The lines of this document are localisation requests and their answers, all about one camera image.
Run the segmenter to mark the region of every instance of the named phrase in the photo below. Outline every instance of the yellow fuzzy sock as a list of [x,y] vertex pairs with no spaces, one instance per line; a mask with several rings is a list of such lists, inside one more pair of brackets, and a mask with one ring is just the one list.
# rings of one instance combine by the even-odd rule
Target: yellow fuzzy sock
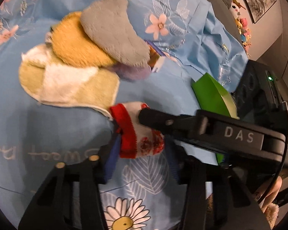
[[52,33],[52,49],[67,65],[73,67],[109,67],[116,63],[84,32],[81,12],[65,16]]
[[[66,84],[60,84],[59,79],[54,80],[51,84],[50,82],[44,83],[45,69],[50,65],[62,66],[62,71],[66,68],[74,69],[74,67],[67,66],[57,58],[51,47],[45,44],[38,45],[22,55],[22,63],[19,67],[19,82],[27,94],[43,104],[58,107],[90,107],[112,118],[109,108],[115,103],[119,87],[119,78],[116,73],[101,68],[87,81],[81,82],[78,89],[70,96],[70,89],[64,89]],[[45,94],[42,93],[47,91],[45,89],[47,85],[48,88],[51,86],[51,89],[57,89],[57,94],[60,95],[57,96],[58,100],[53,100],[53,94],[56,93],[46,96],[51,97],[51,100],[45,99]]]

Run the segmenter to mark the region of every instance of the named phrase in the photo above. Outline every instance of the blue bedsheet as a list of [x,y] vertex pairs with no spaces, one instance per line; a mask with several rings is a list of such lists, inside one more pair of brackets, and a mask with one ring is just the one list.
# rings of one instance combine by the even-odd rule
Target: blue bedsheet
[[[0,7],[0,208],[14,226],[55,163],[82,161],[111,137],[112,124],[102,114],[89,108],[40,105],[18,81],[21,53],[42,43],[50,25],[92,1],[5,0]],[[169,33],[154,39],[145,33],[149,16],[158,18],[162,13]],[[193,115],[199,106],[191,79],[205,72],[234,91],[247,56],[206,0],[129,0],[128,17],[140,37],[153,40],[172,60],[167,59],[160,72],[147,80],[122,80],[117,103],[143,101],[167,113]],[[203,162],[216,164],[213,153],[185,148]],[[145,217],[150,218],[138,220],[137,226],[149,230],[167,230],[179,221],[185,189],[176,185],[163,154],[119,159],[113,179],[100,186],[105,210],[115,207],[118,198],[128,199],[128,205],[132,198],[143,200],[141,205],[149,210]]]

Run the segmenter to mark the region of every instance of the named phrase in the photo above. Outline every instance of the green paper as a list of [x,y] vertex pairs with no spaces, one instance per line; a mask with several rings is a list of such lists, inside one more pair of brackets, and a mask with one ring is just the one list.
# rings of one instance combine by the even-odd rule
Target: green paper
[[[191,86],[201,109],[238,119],[231,94],[209,73],[205,73],[198,81],[193,81]],[[216,157],[218,164],[223,162],[223,154],[217,153]]]

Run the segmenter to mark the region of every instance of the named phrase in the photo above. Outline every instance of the plush toy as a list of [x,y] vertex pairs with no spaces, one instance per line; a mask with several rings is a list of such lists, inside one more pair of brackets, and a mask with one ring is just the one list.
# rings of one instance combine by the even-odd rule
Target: plush toy
[[246,38],[246,42],[247,43],[251,43],[251,35],[250,34],[247,34],[247,35],[244,35],[245,38]]
[[248,25],[247,19],[246,18],[240,18],[240,22],[242,24],[242,27],[246,29],[247,25]]
[[250,35],[251,34],[251,30],[248,28],[246,29],[246,32],[244,33],[245,35]]
[[235,23],[239,29],[243,29],[243,26],[238,19],[235,20]]
[[246,43],[246,36],[244,34],[241,34],[241,41],[242,43]]
[[247,44],[247,45],[244,47],[244,49],[245,49],[246,52],[249,51],[251,45],[252,45],[252,44],[250,43],[250,44]]
[[237,2],[237,0],[233,0],[233,3],[236,4],[238,8],[244,8],[246,10],[246,8],[243,7],[239,2]]
[[242,29],[240,29],[240,30],[241,30],[242,34],[246,34],[246,33],[247,33],[247,30],[244,29],[244,28],[242,28]]
[[230,8],[229,8],[230,12],[232,13],[234,19],[240,19],[240,9],[238,8],[238,6],[236,4],[234,4],[232,2]]

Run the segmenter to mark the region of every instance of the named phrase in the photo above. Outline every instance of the black cable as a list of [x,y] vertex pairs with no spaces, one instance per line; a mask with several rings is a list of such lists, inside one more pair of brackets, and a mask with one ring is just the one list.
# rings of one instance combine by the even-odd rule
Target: black cable
[[275,175],[273,176],[273,179],[272,179],[271,183],[269,184],[269,186],[267,187],[266,191],[263,193],[263,195],[257,201],[258,204],[260,204],[264,200],[264,198],[267,196],[267,194],[269,193],[272,186],[275,184],[278,176],[280,175],[280,172],[282,171],[284,163],[285,163],[287,149],[288,149],[288,136],[286,136],[285,149],[284,149],[283,158],[282,158],[282,161],[279,165],[279,168],[278,168],[277,172],[275,173]]
[[266,191],[263,193],[263,195],[257,201],[258,204],[260,204],[265,199],[265,197],[267,196],[267,194],[271,190],[272,186],[275,184],[278,176],[280,175],[280,172],[282,171],[282,169],[284,167],[284,163],[285,163],[285,159],[286,159],[286,155],[287,155],[287,150],[288,150],[288,105],[287,105],[287,102],[286,101],[282,102],[281,106],[282,106],[283,111],[286,112],[286,119],[285,120],[287,120],[287,125],[286,125],[286,128],[284,129],[286,131],[284,153],[283,153],[282,161],[281,161],[281,163],[277,169],[277,172],[273,176],[273,179],[272,179],[271,183],[269,184],[269,186],[267,187]]

